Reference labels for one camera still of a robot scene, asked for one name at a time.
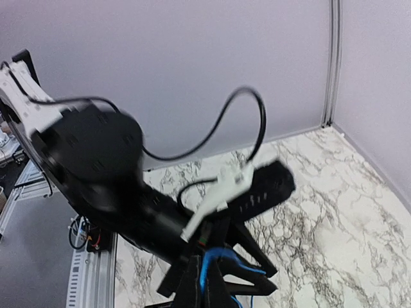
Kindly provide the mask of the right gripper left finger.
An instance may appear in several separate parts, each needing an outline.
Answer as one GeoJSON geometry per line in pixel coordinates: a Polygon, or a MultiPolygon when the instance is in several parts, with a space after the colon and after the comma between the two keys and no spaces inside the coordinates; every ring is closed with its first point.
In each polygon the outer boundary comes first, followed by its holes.
{"type": "Polygon", "coordinates": [[[199,283],[201,266],[202,260],[200,256],[190,257],[173,299],[174,308],[201,307],[202,293],[199,283]]]}

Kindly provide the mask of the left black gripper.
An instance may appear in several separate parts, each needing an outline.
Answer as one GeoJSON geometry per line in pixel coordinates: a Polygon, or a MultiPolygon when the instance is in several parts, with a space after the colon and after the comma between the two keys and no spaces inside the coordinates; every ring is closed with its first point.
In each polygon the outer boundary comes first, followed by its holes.
{"type": "Polygon", "coordinates": [[[184,271],[192,256],[200,256],[202,260],[200,272],[200,289],[204,297],[204,257],[227,258],[236,266],[223,266],[222,277],[233,276],[235,282],[225,282],[230,295],[268,296],[277,291],[277,286],[269,279],[277,273],[277,268],[262,251],[244,223],[233,223],[224,218],[207,223],[201,233],[196,234],[172,264],[157,292],[165,297],[175,295],[184,271]],[[261,269],[248,268],[240,256],[232,249],[240,245],[261,266],[261,269]]]}

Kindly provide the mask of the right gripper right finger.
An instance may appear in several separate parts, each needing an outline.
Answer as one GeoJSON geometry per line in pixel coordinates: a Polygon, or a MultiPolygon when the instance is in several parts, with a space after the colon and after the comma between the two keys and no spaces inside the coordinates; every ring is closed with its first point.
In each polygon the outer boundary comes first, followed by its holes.
{"type": "Polygon", "coordinates": [[[239,307],[225,286],[223,266],[236,265],[227,258],[204,257],[204,307],[239,307]]]}

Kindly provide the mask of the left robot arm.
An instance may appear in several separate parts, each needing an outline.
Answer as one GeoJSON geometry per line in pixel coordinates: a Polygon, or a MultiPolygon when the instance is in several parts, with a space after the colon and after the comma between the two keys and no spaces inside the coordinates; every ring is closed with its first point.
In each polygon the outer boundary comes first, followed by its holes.
{"type": "Polygon", "coordinates": [[[46,180],[99,229],[170,264],[159,293],[197,302],[269,295],[276,268],[245,222],[287,200],[295,189],[278,160],[207,180],[197,210],[143,180],[148,154],[130,115],[99,96],[53,99],[40,87],[24,51],[1,64],[1,113],[46,180]]]}

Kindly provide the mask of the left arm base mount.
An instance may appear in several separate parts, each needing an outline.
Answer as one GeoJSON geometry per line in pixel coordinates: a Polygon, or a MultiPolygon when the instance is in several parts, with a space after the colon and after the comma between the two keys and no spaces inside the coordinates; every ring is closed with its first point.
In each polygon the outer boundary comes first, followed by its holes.
{"type": "Polygon", "coordinates": [[[84,216],[77,215],[69,226],[69,245],[80,251],[85,249],[89,253],[111,251],[113,235],[111,232],[92,224],[84,216]]]}

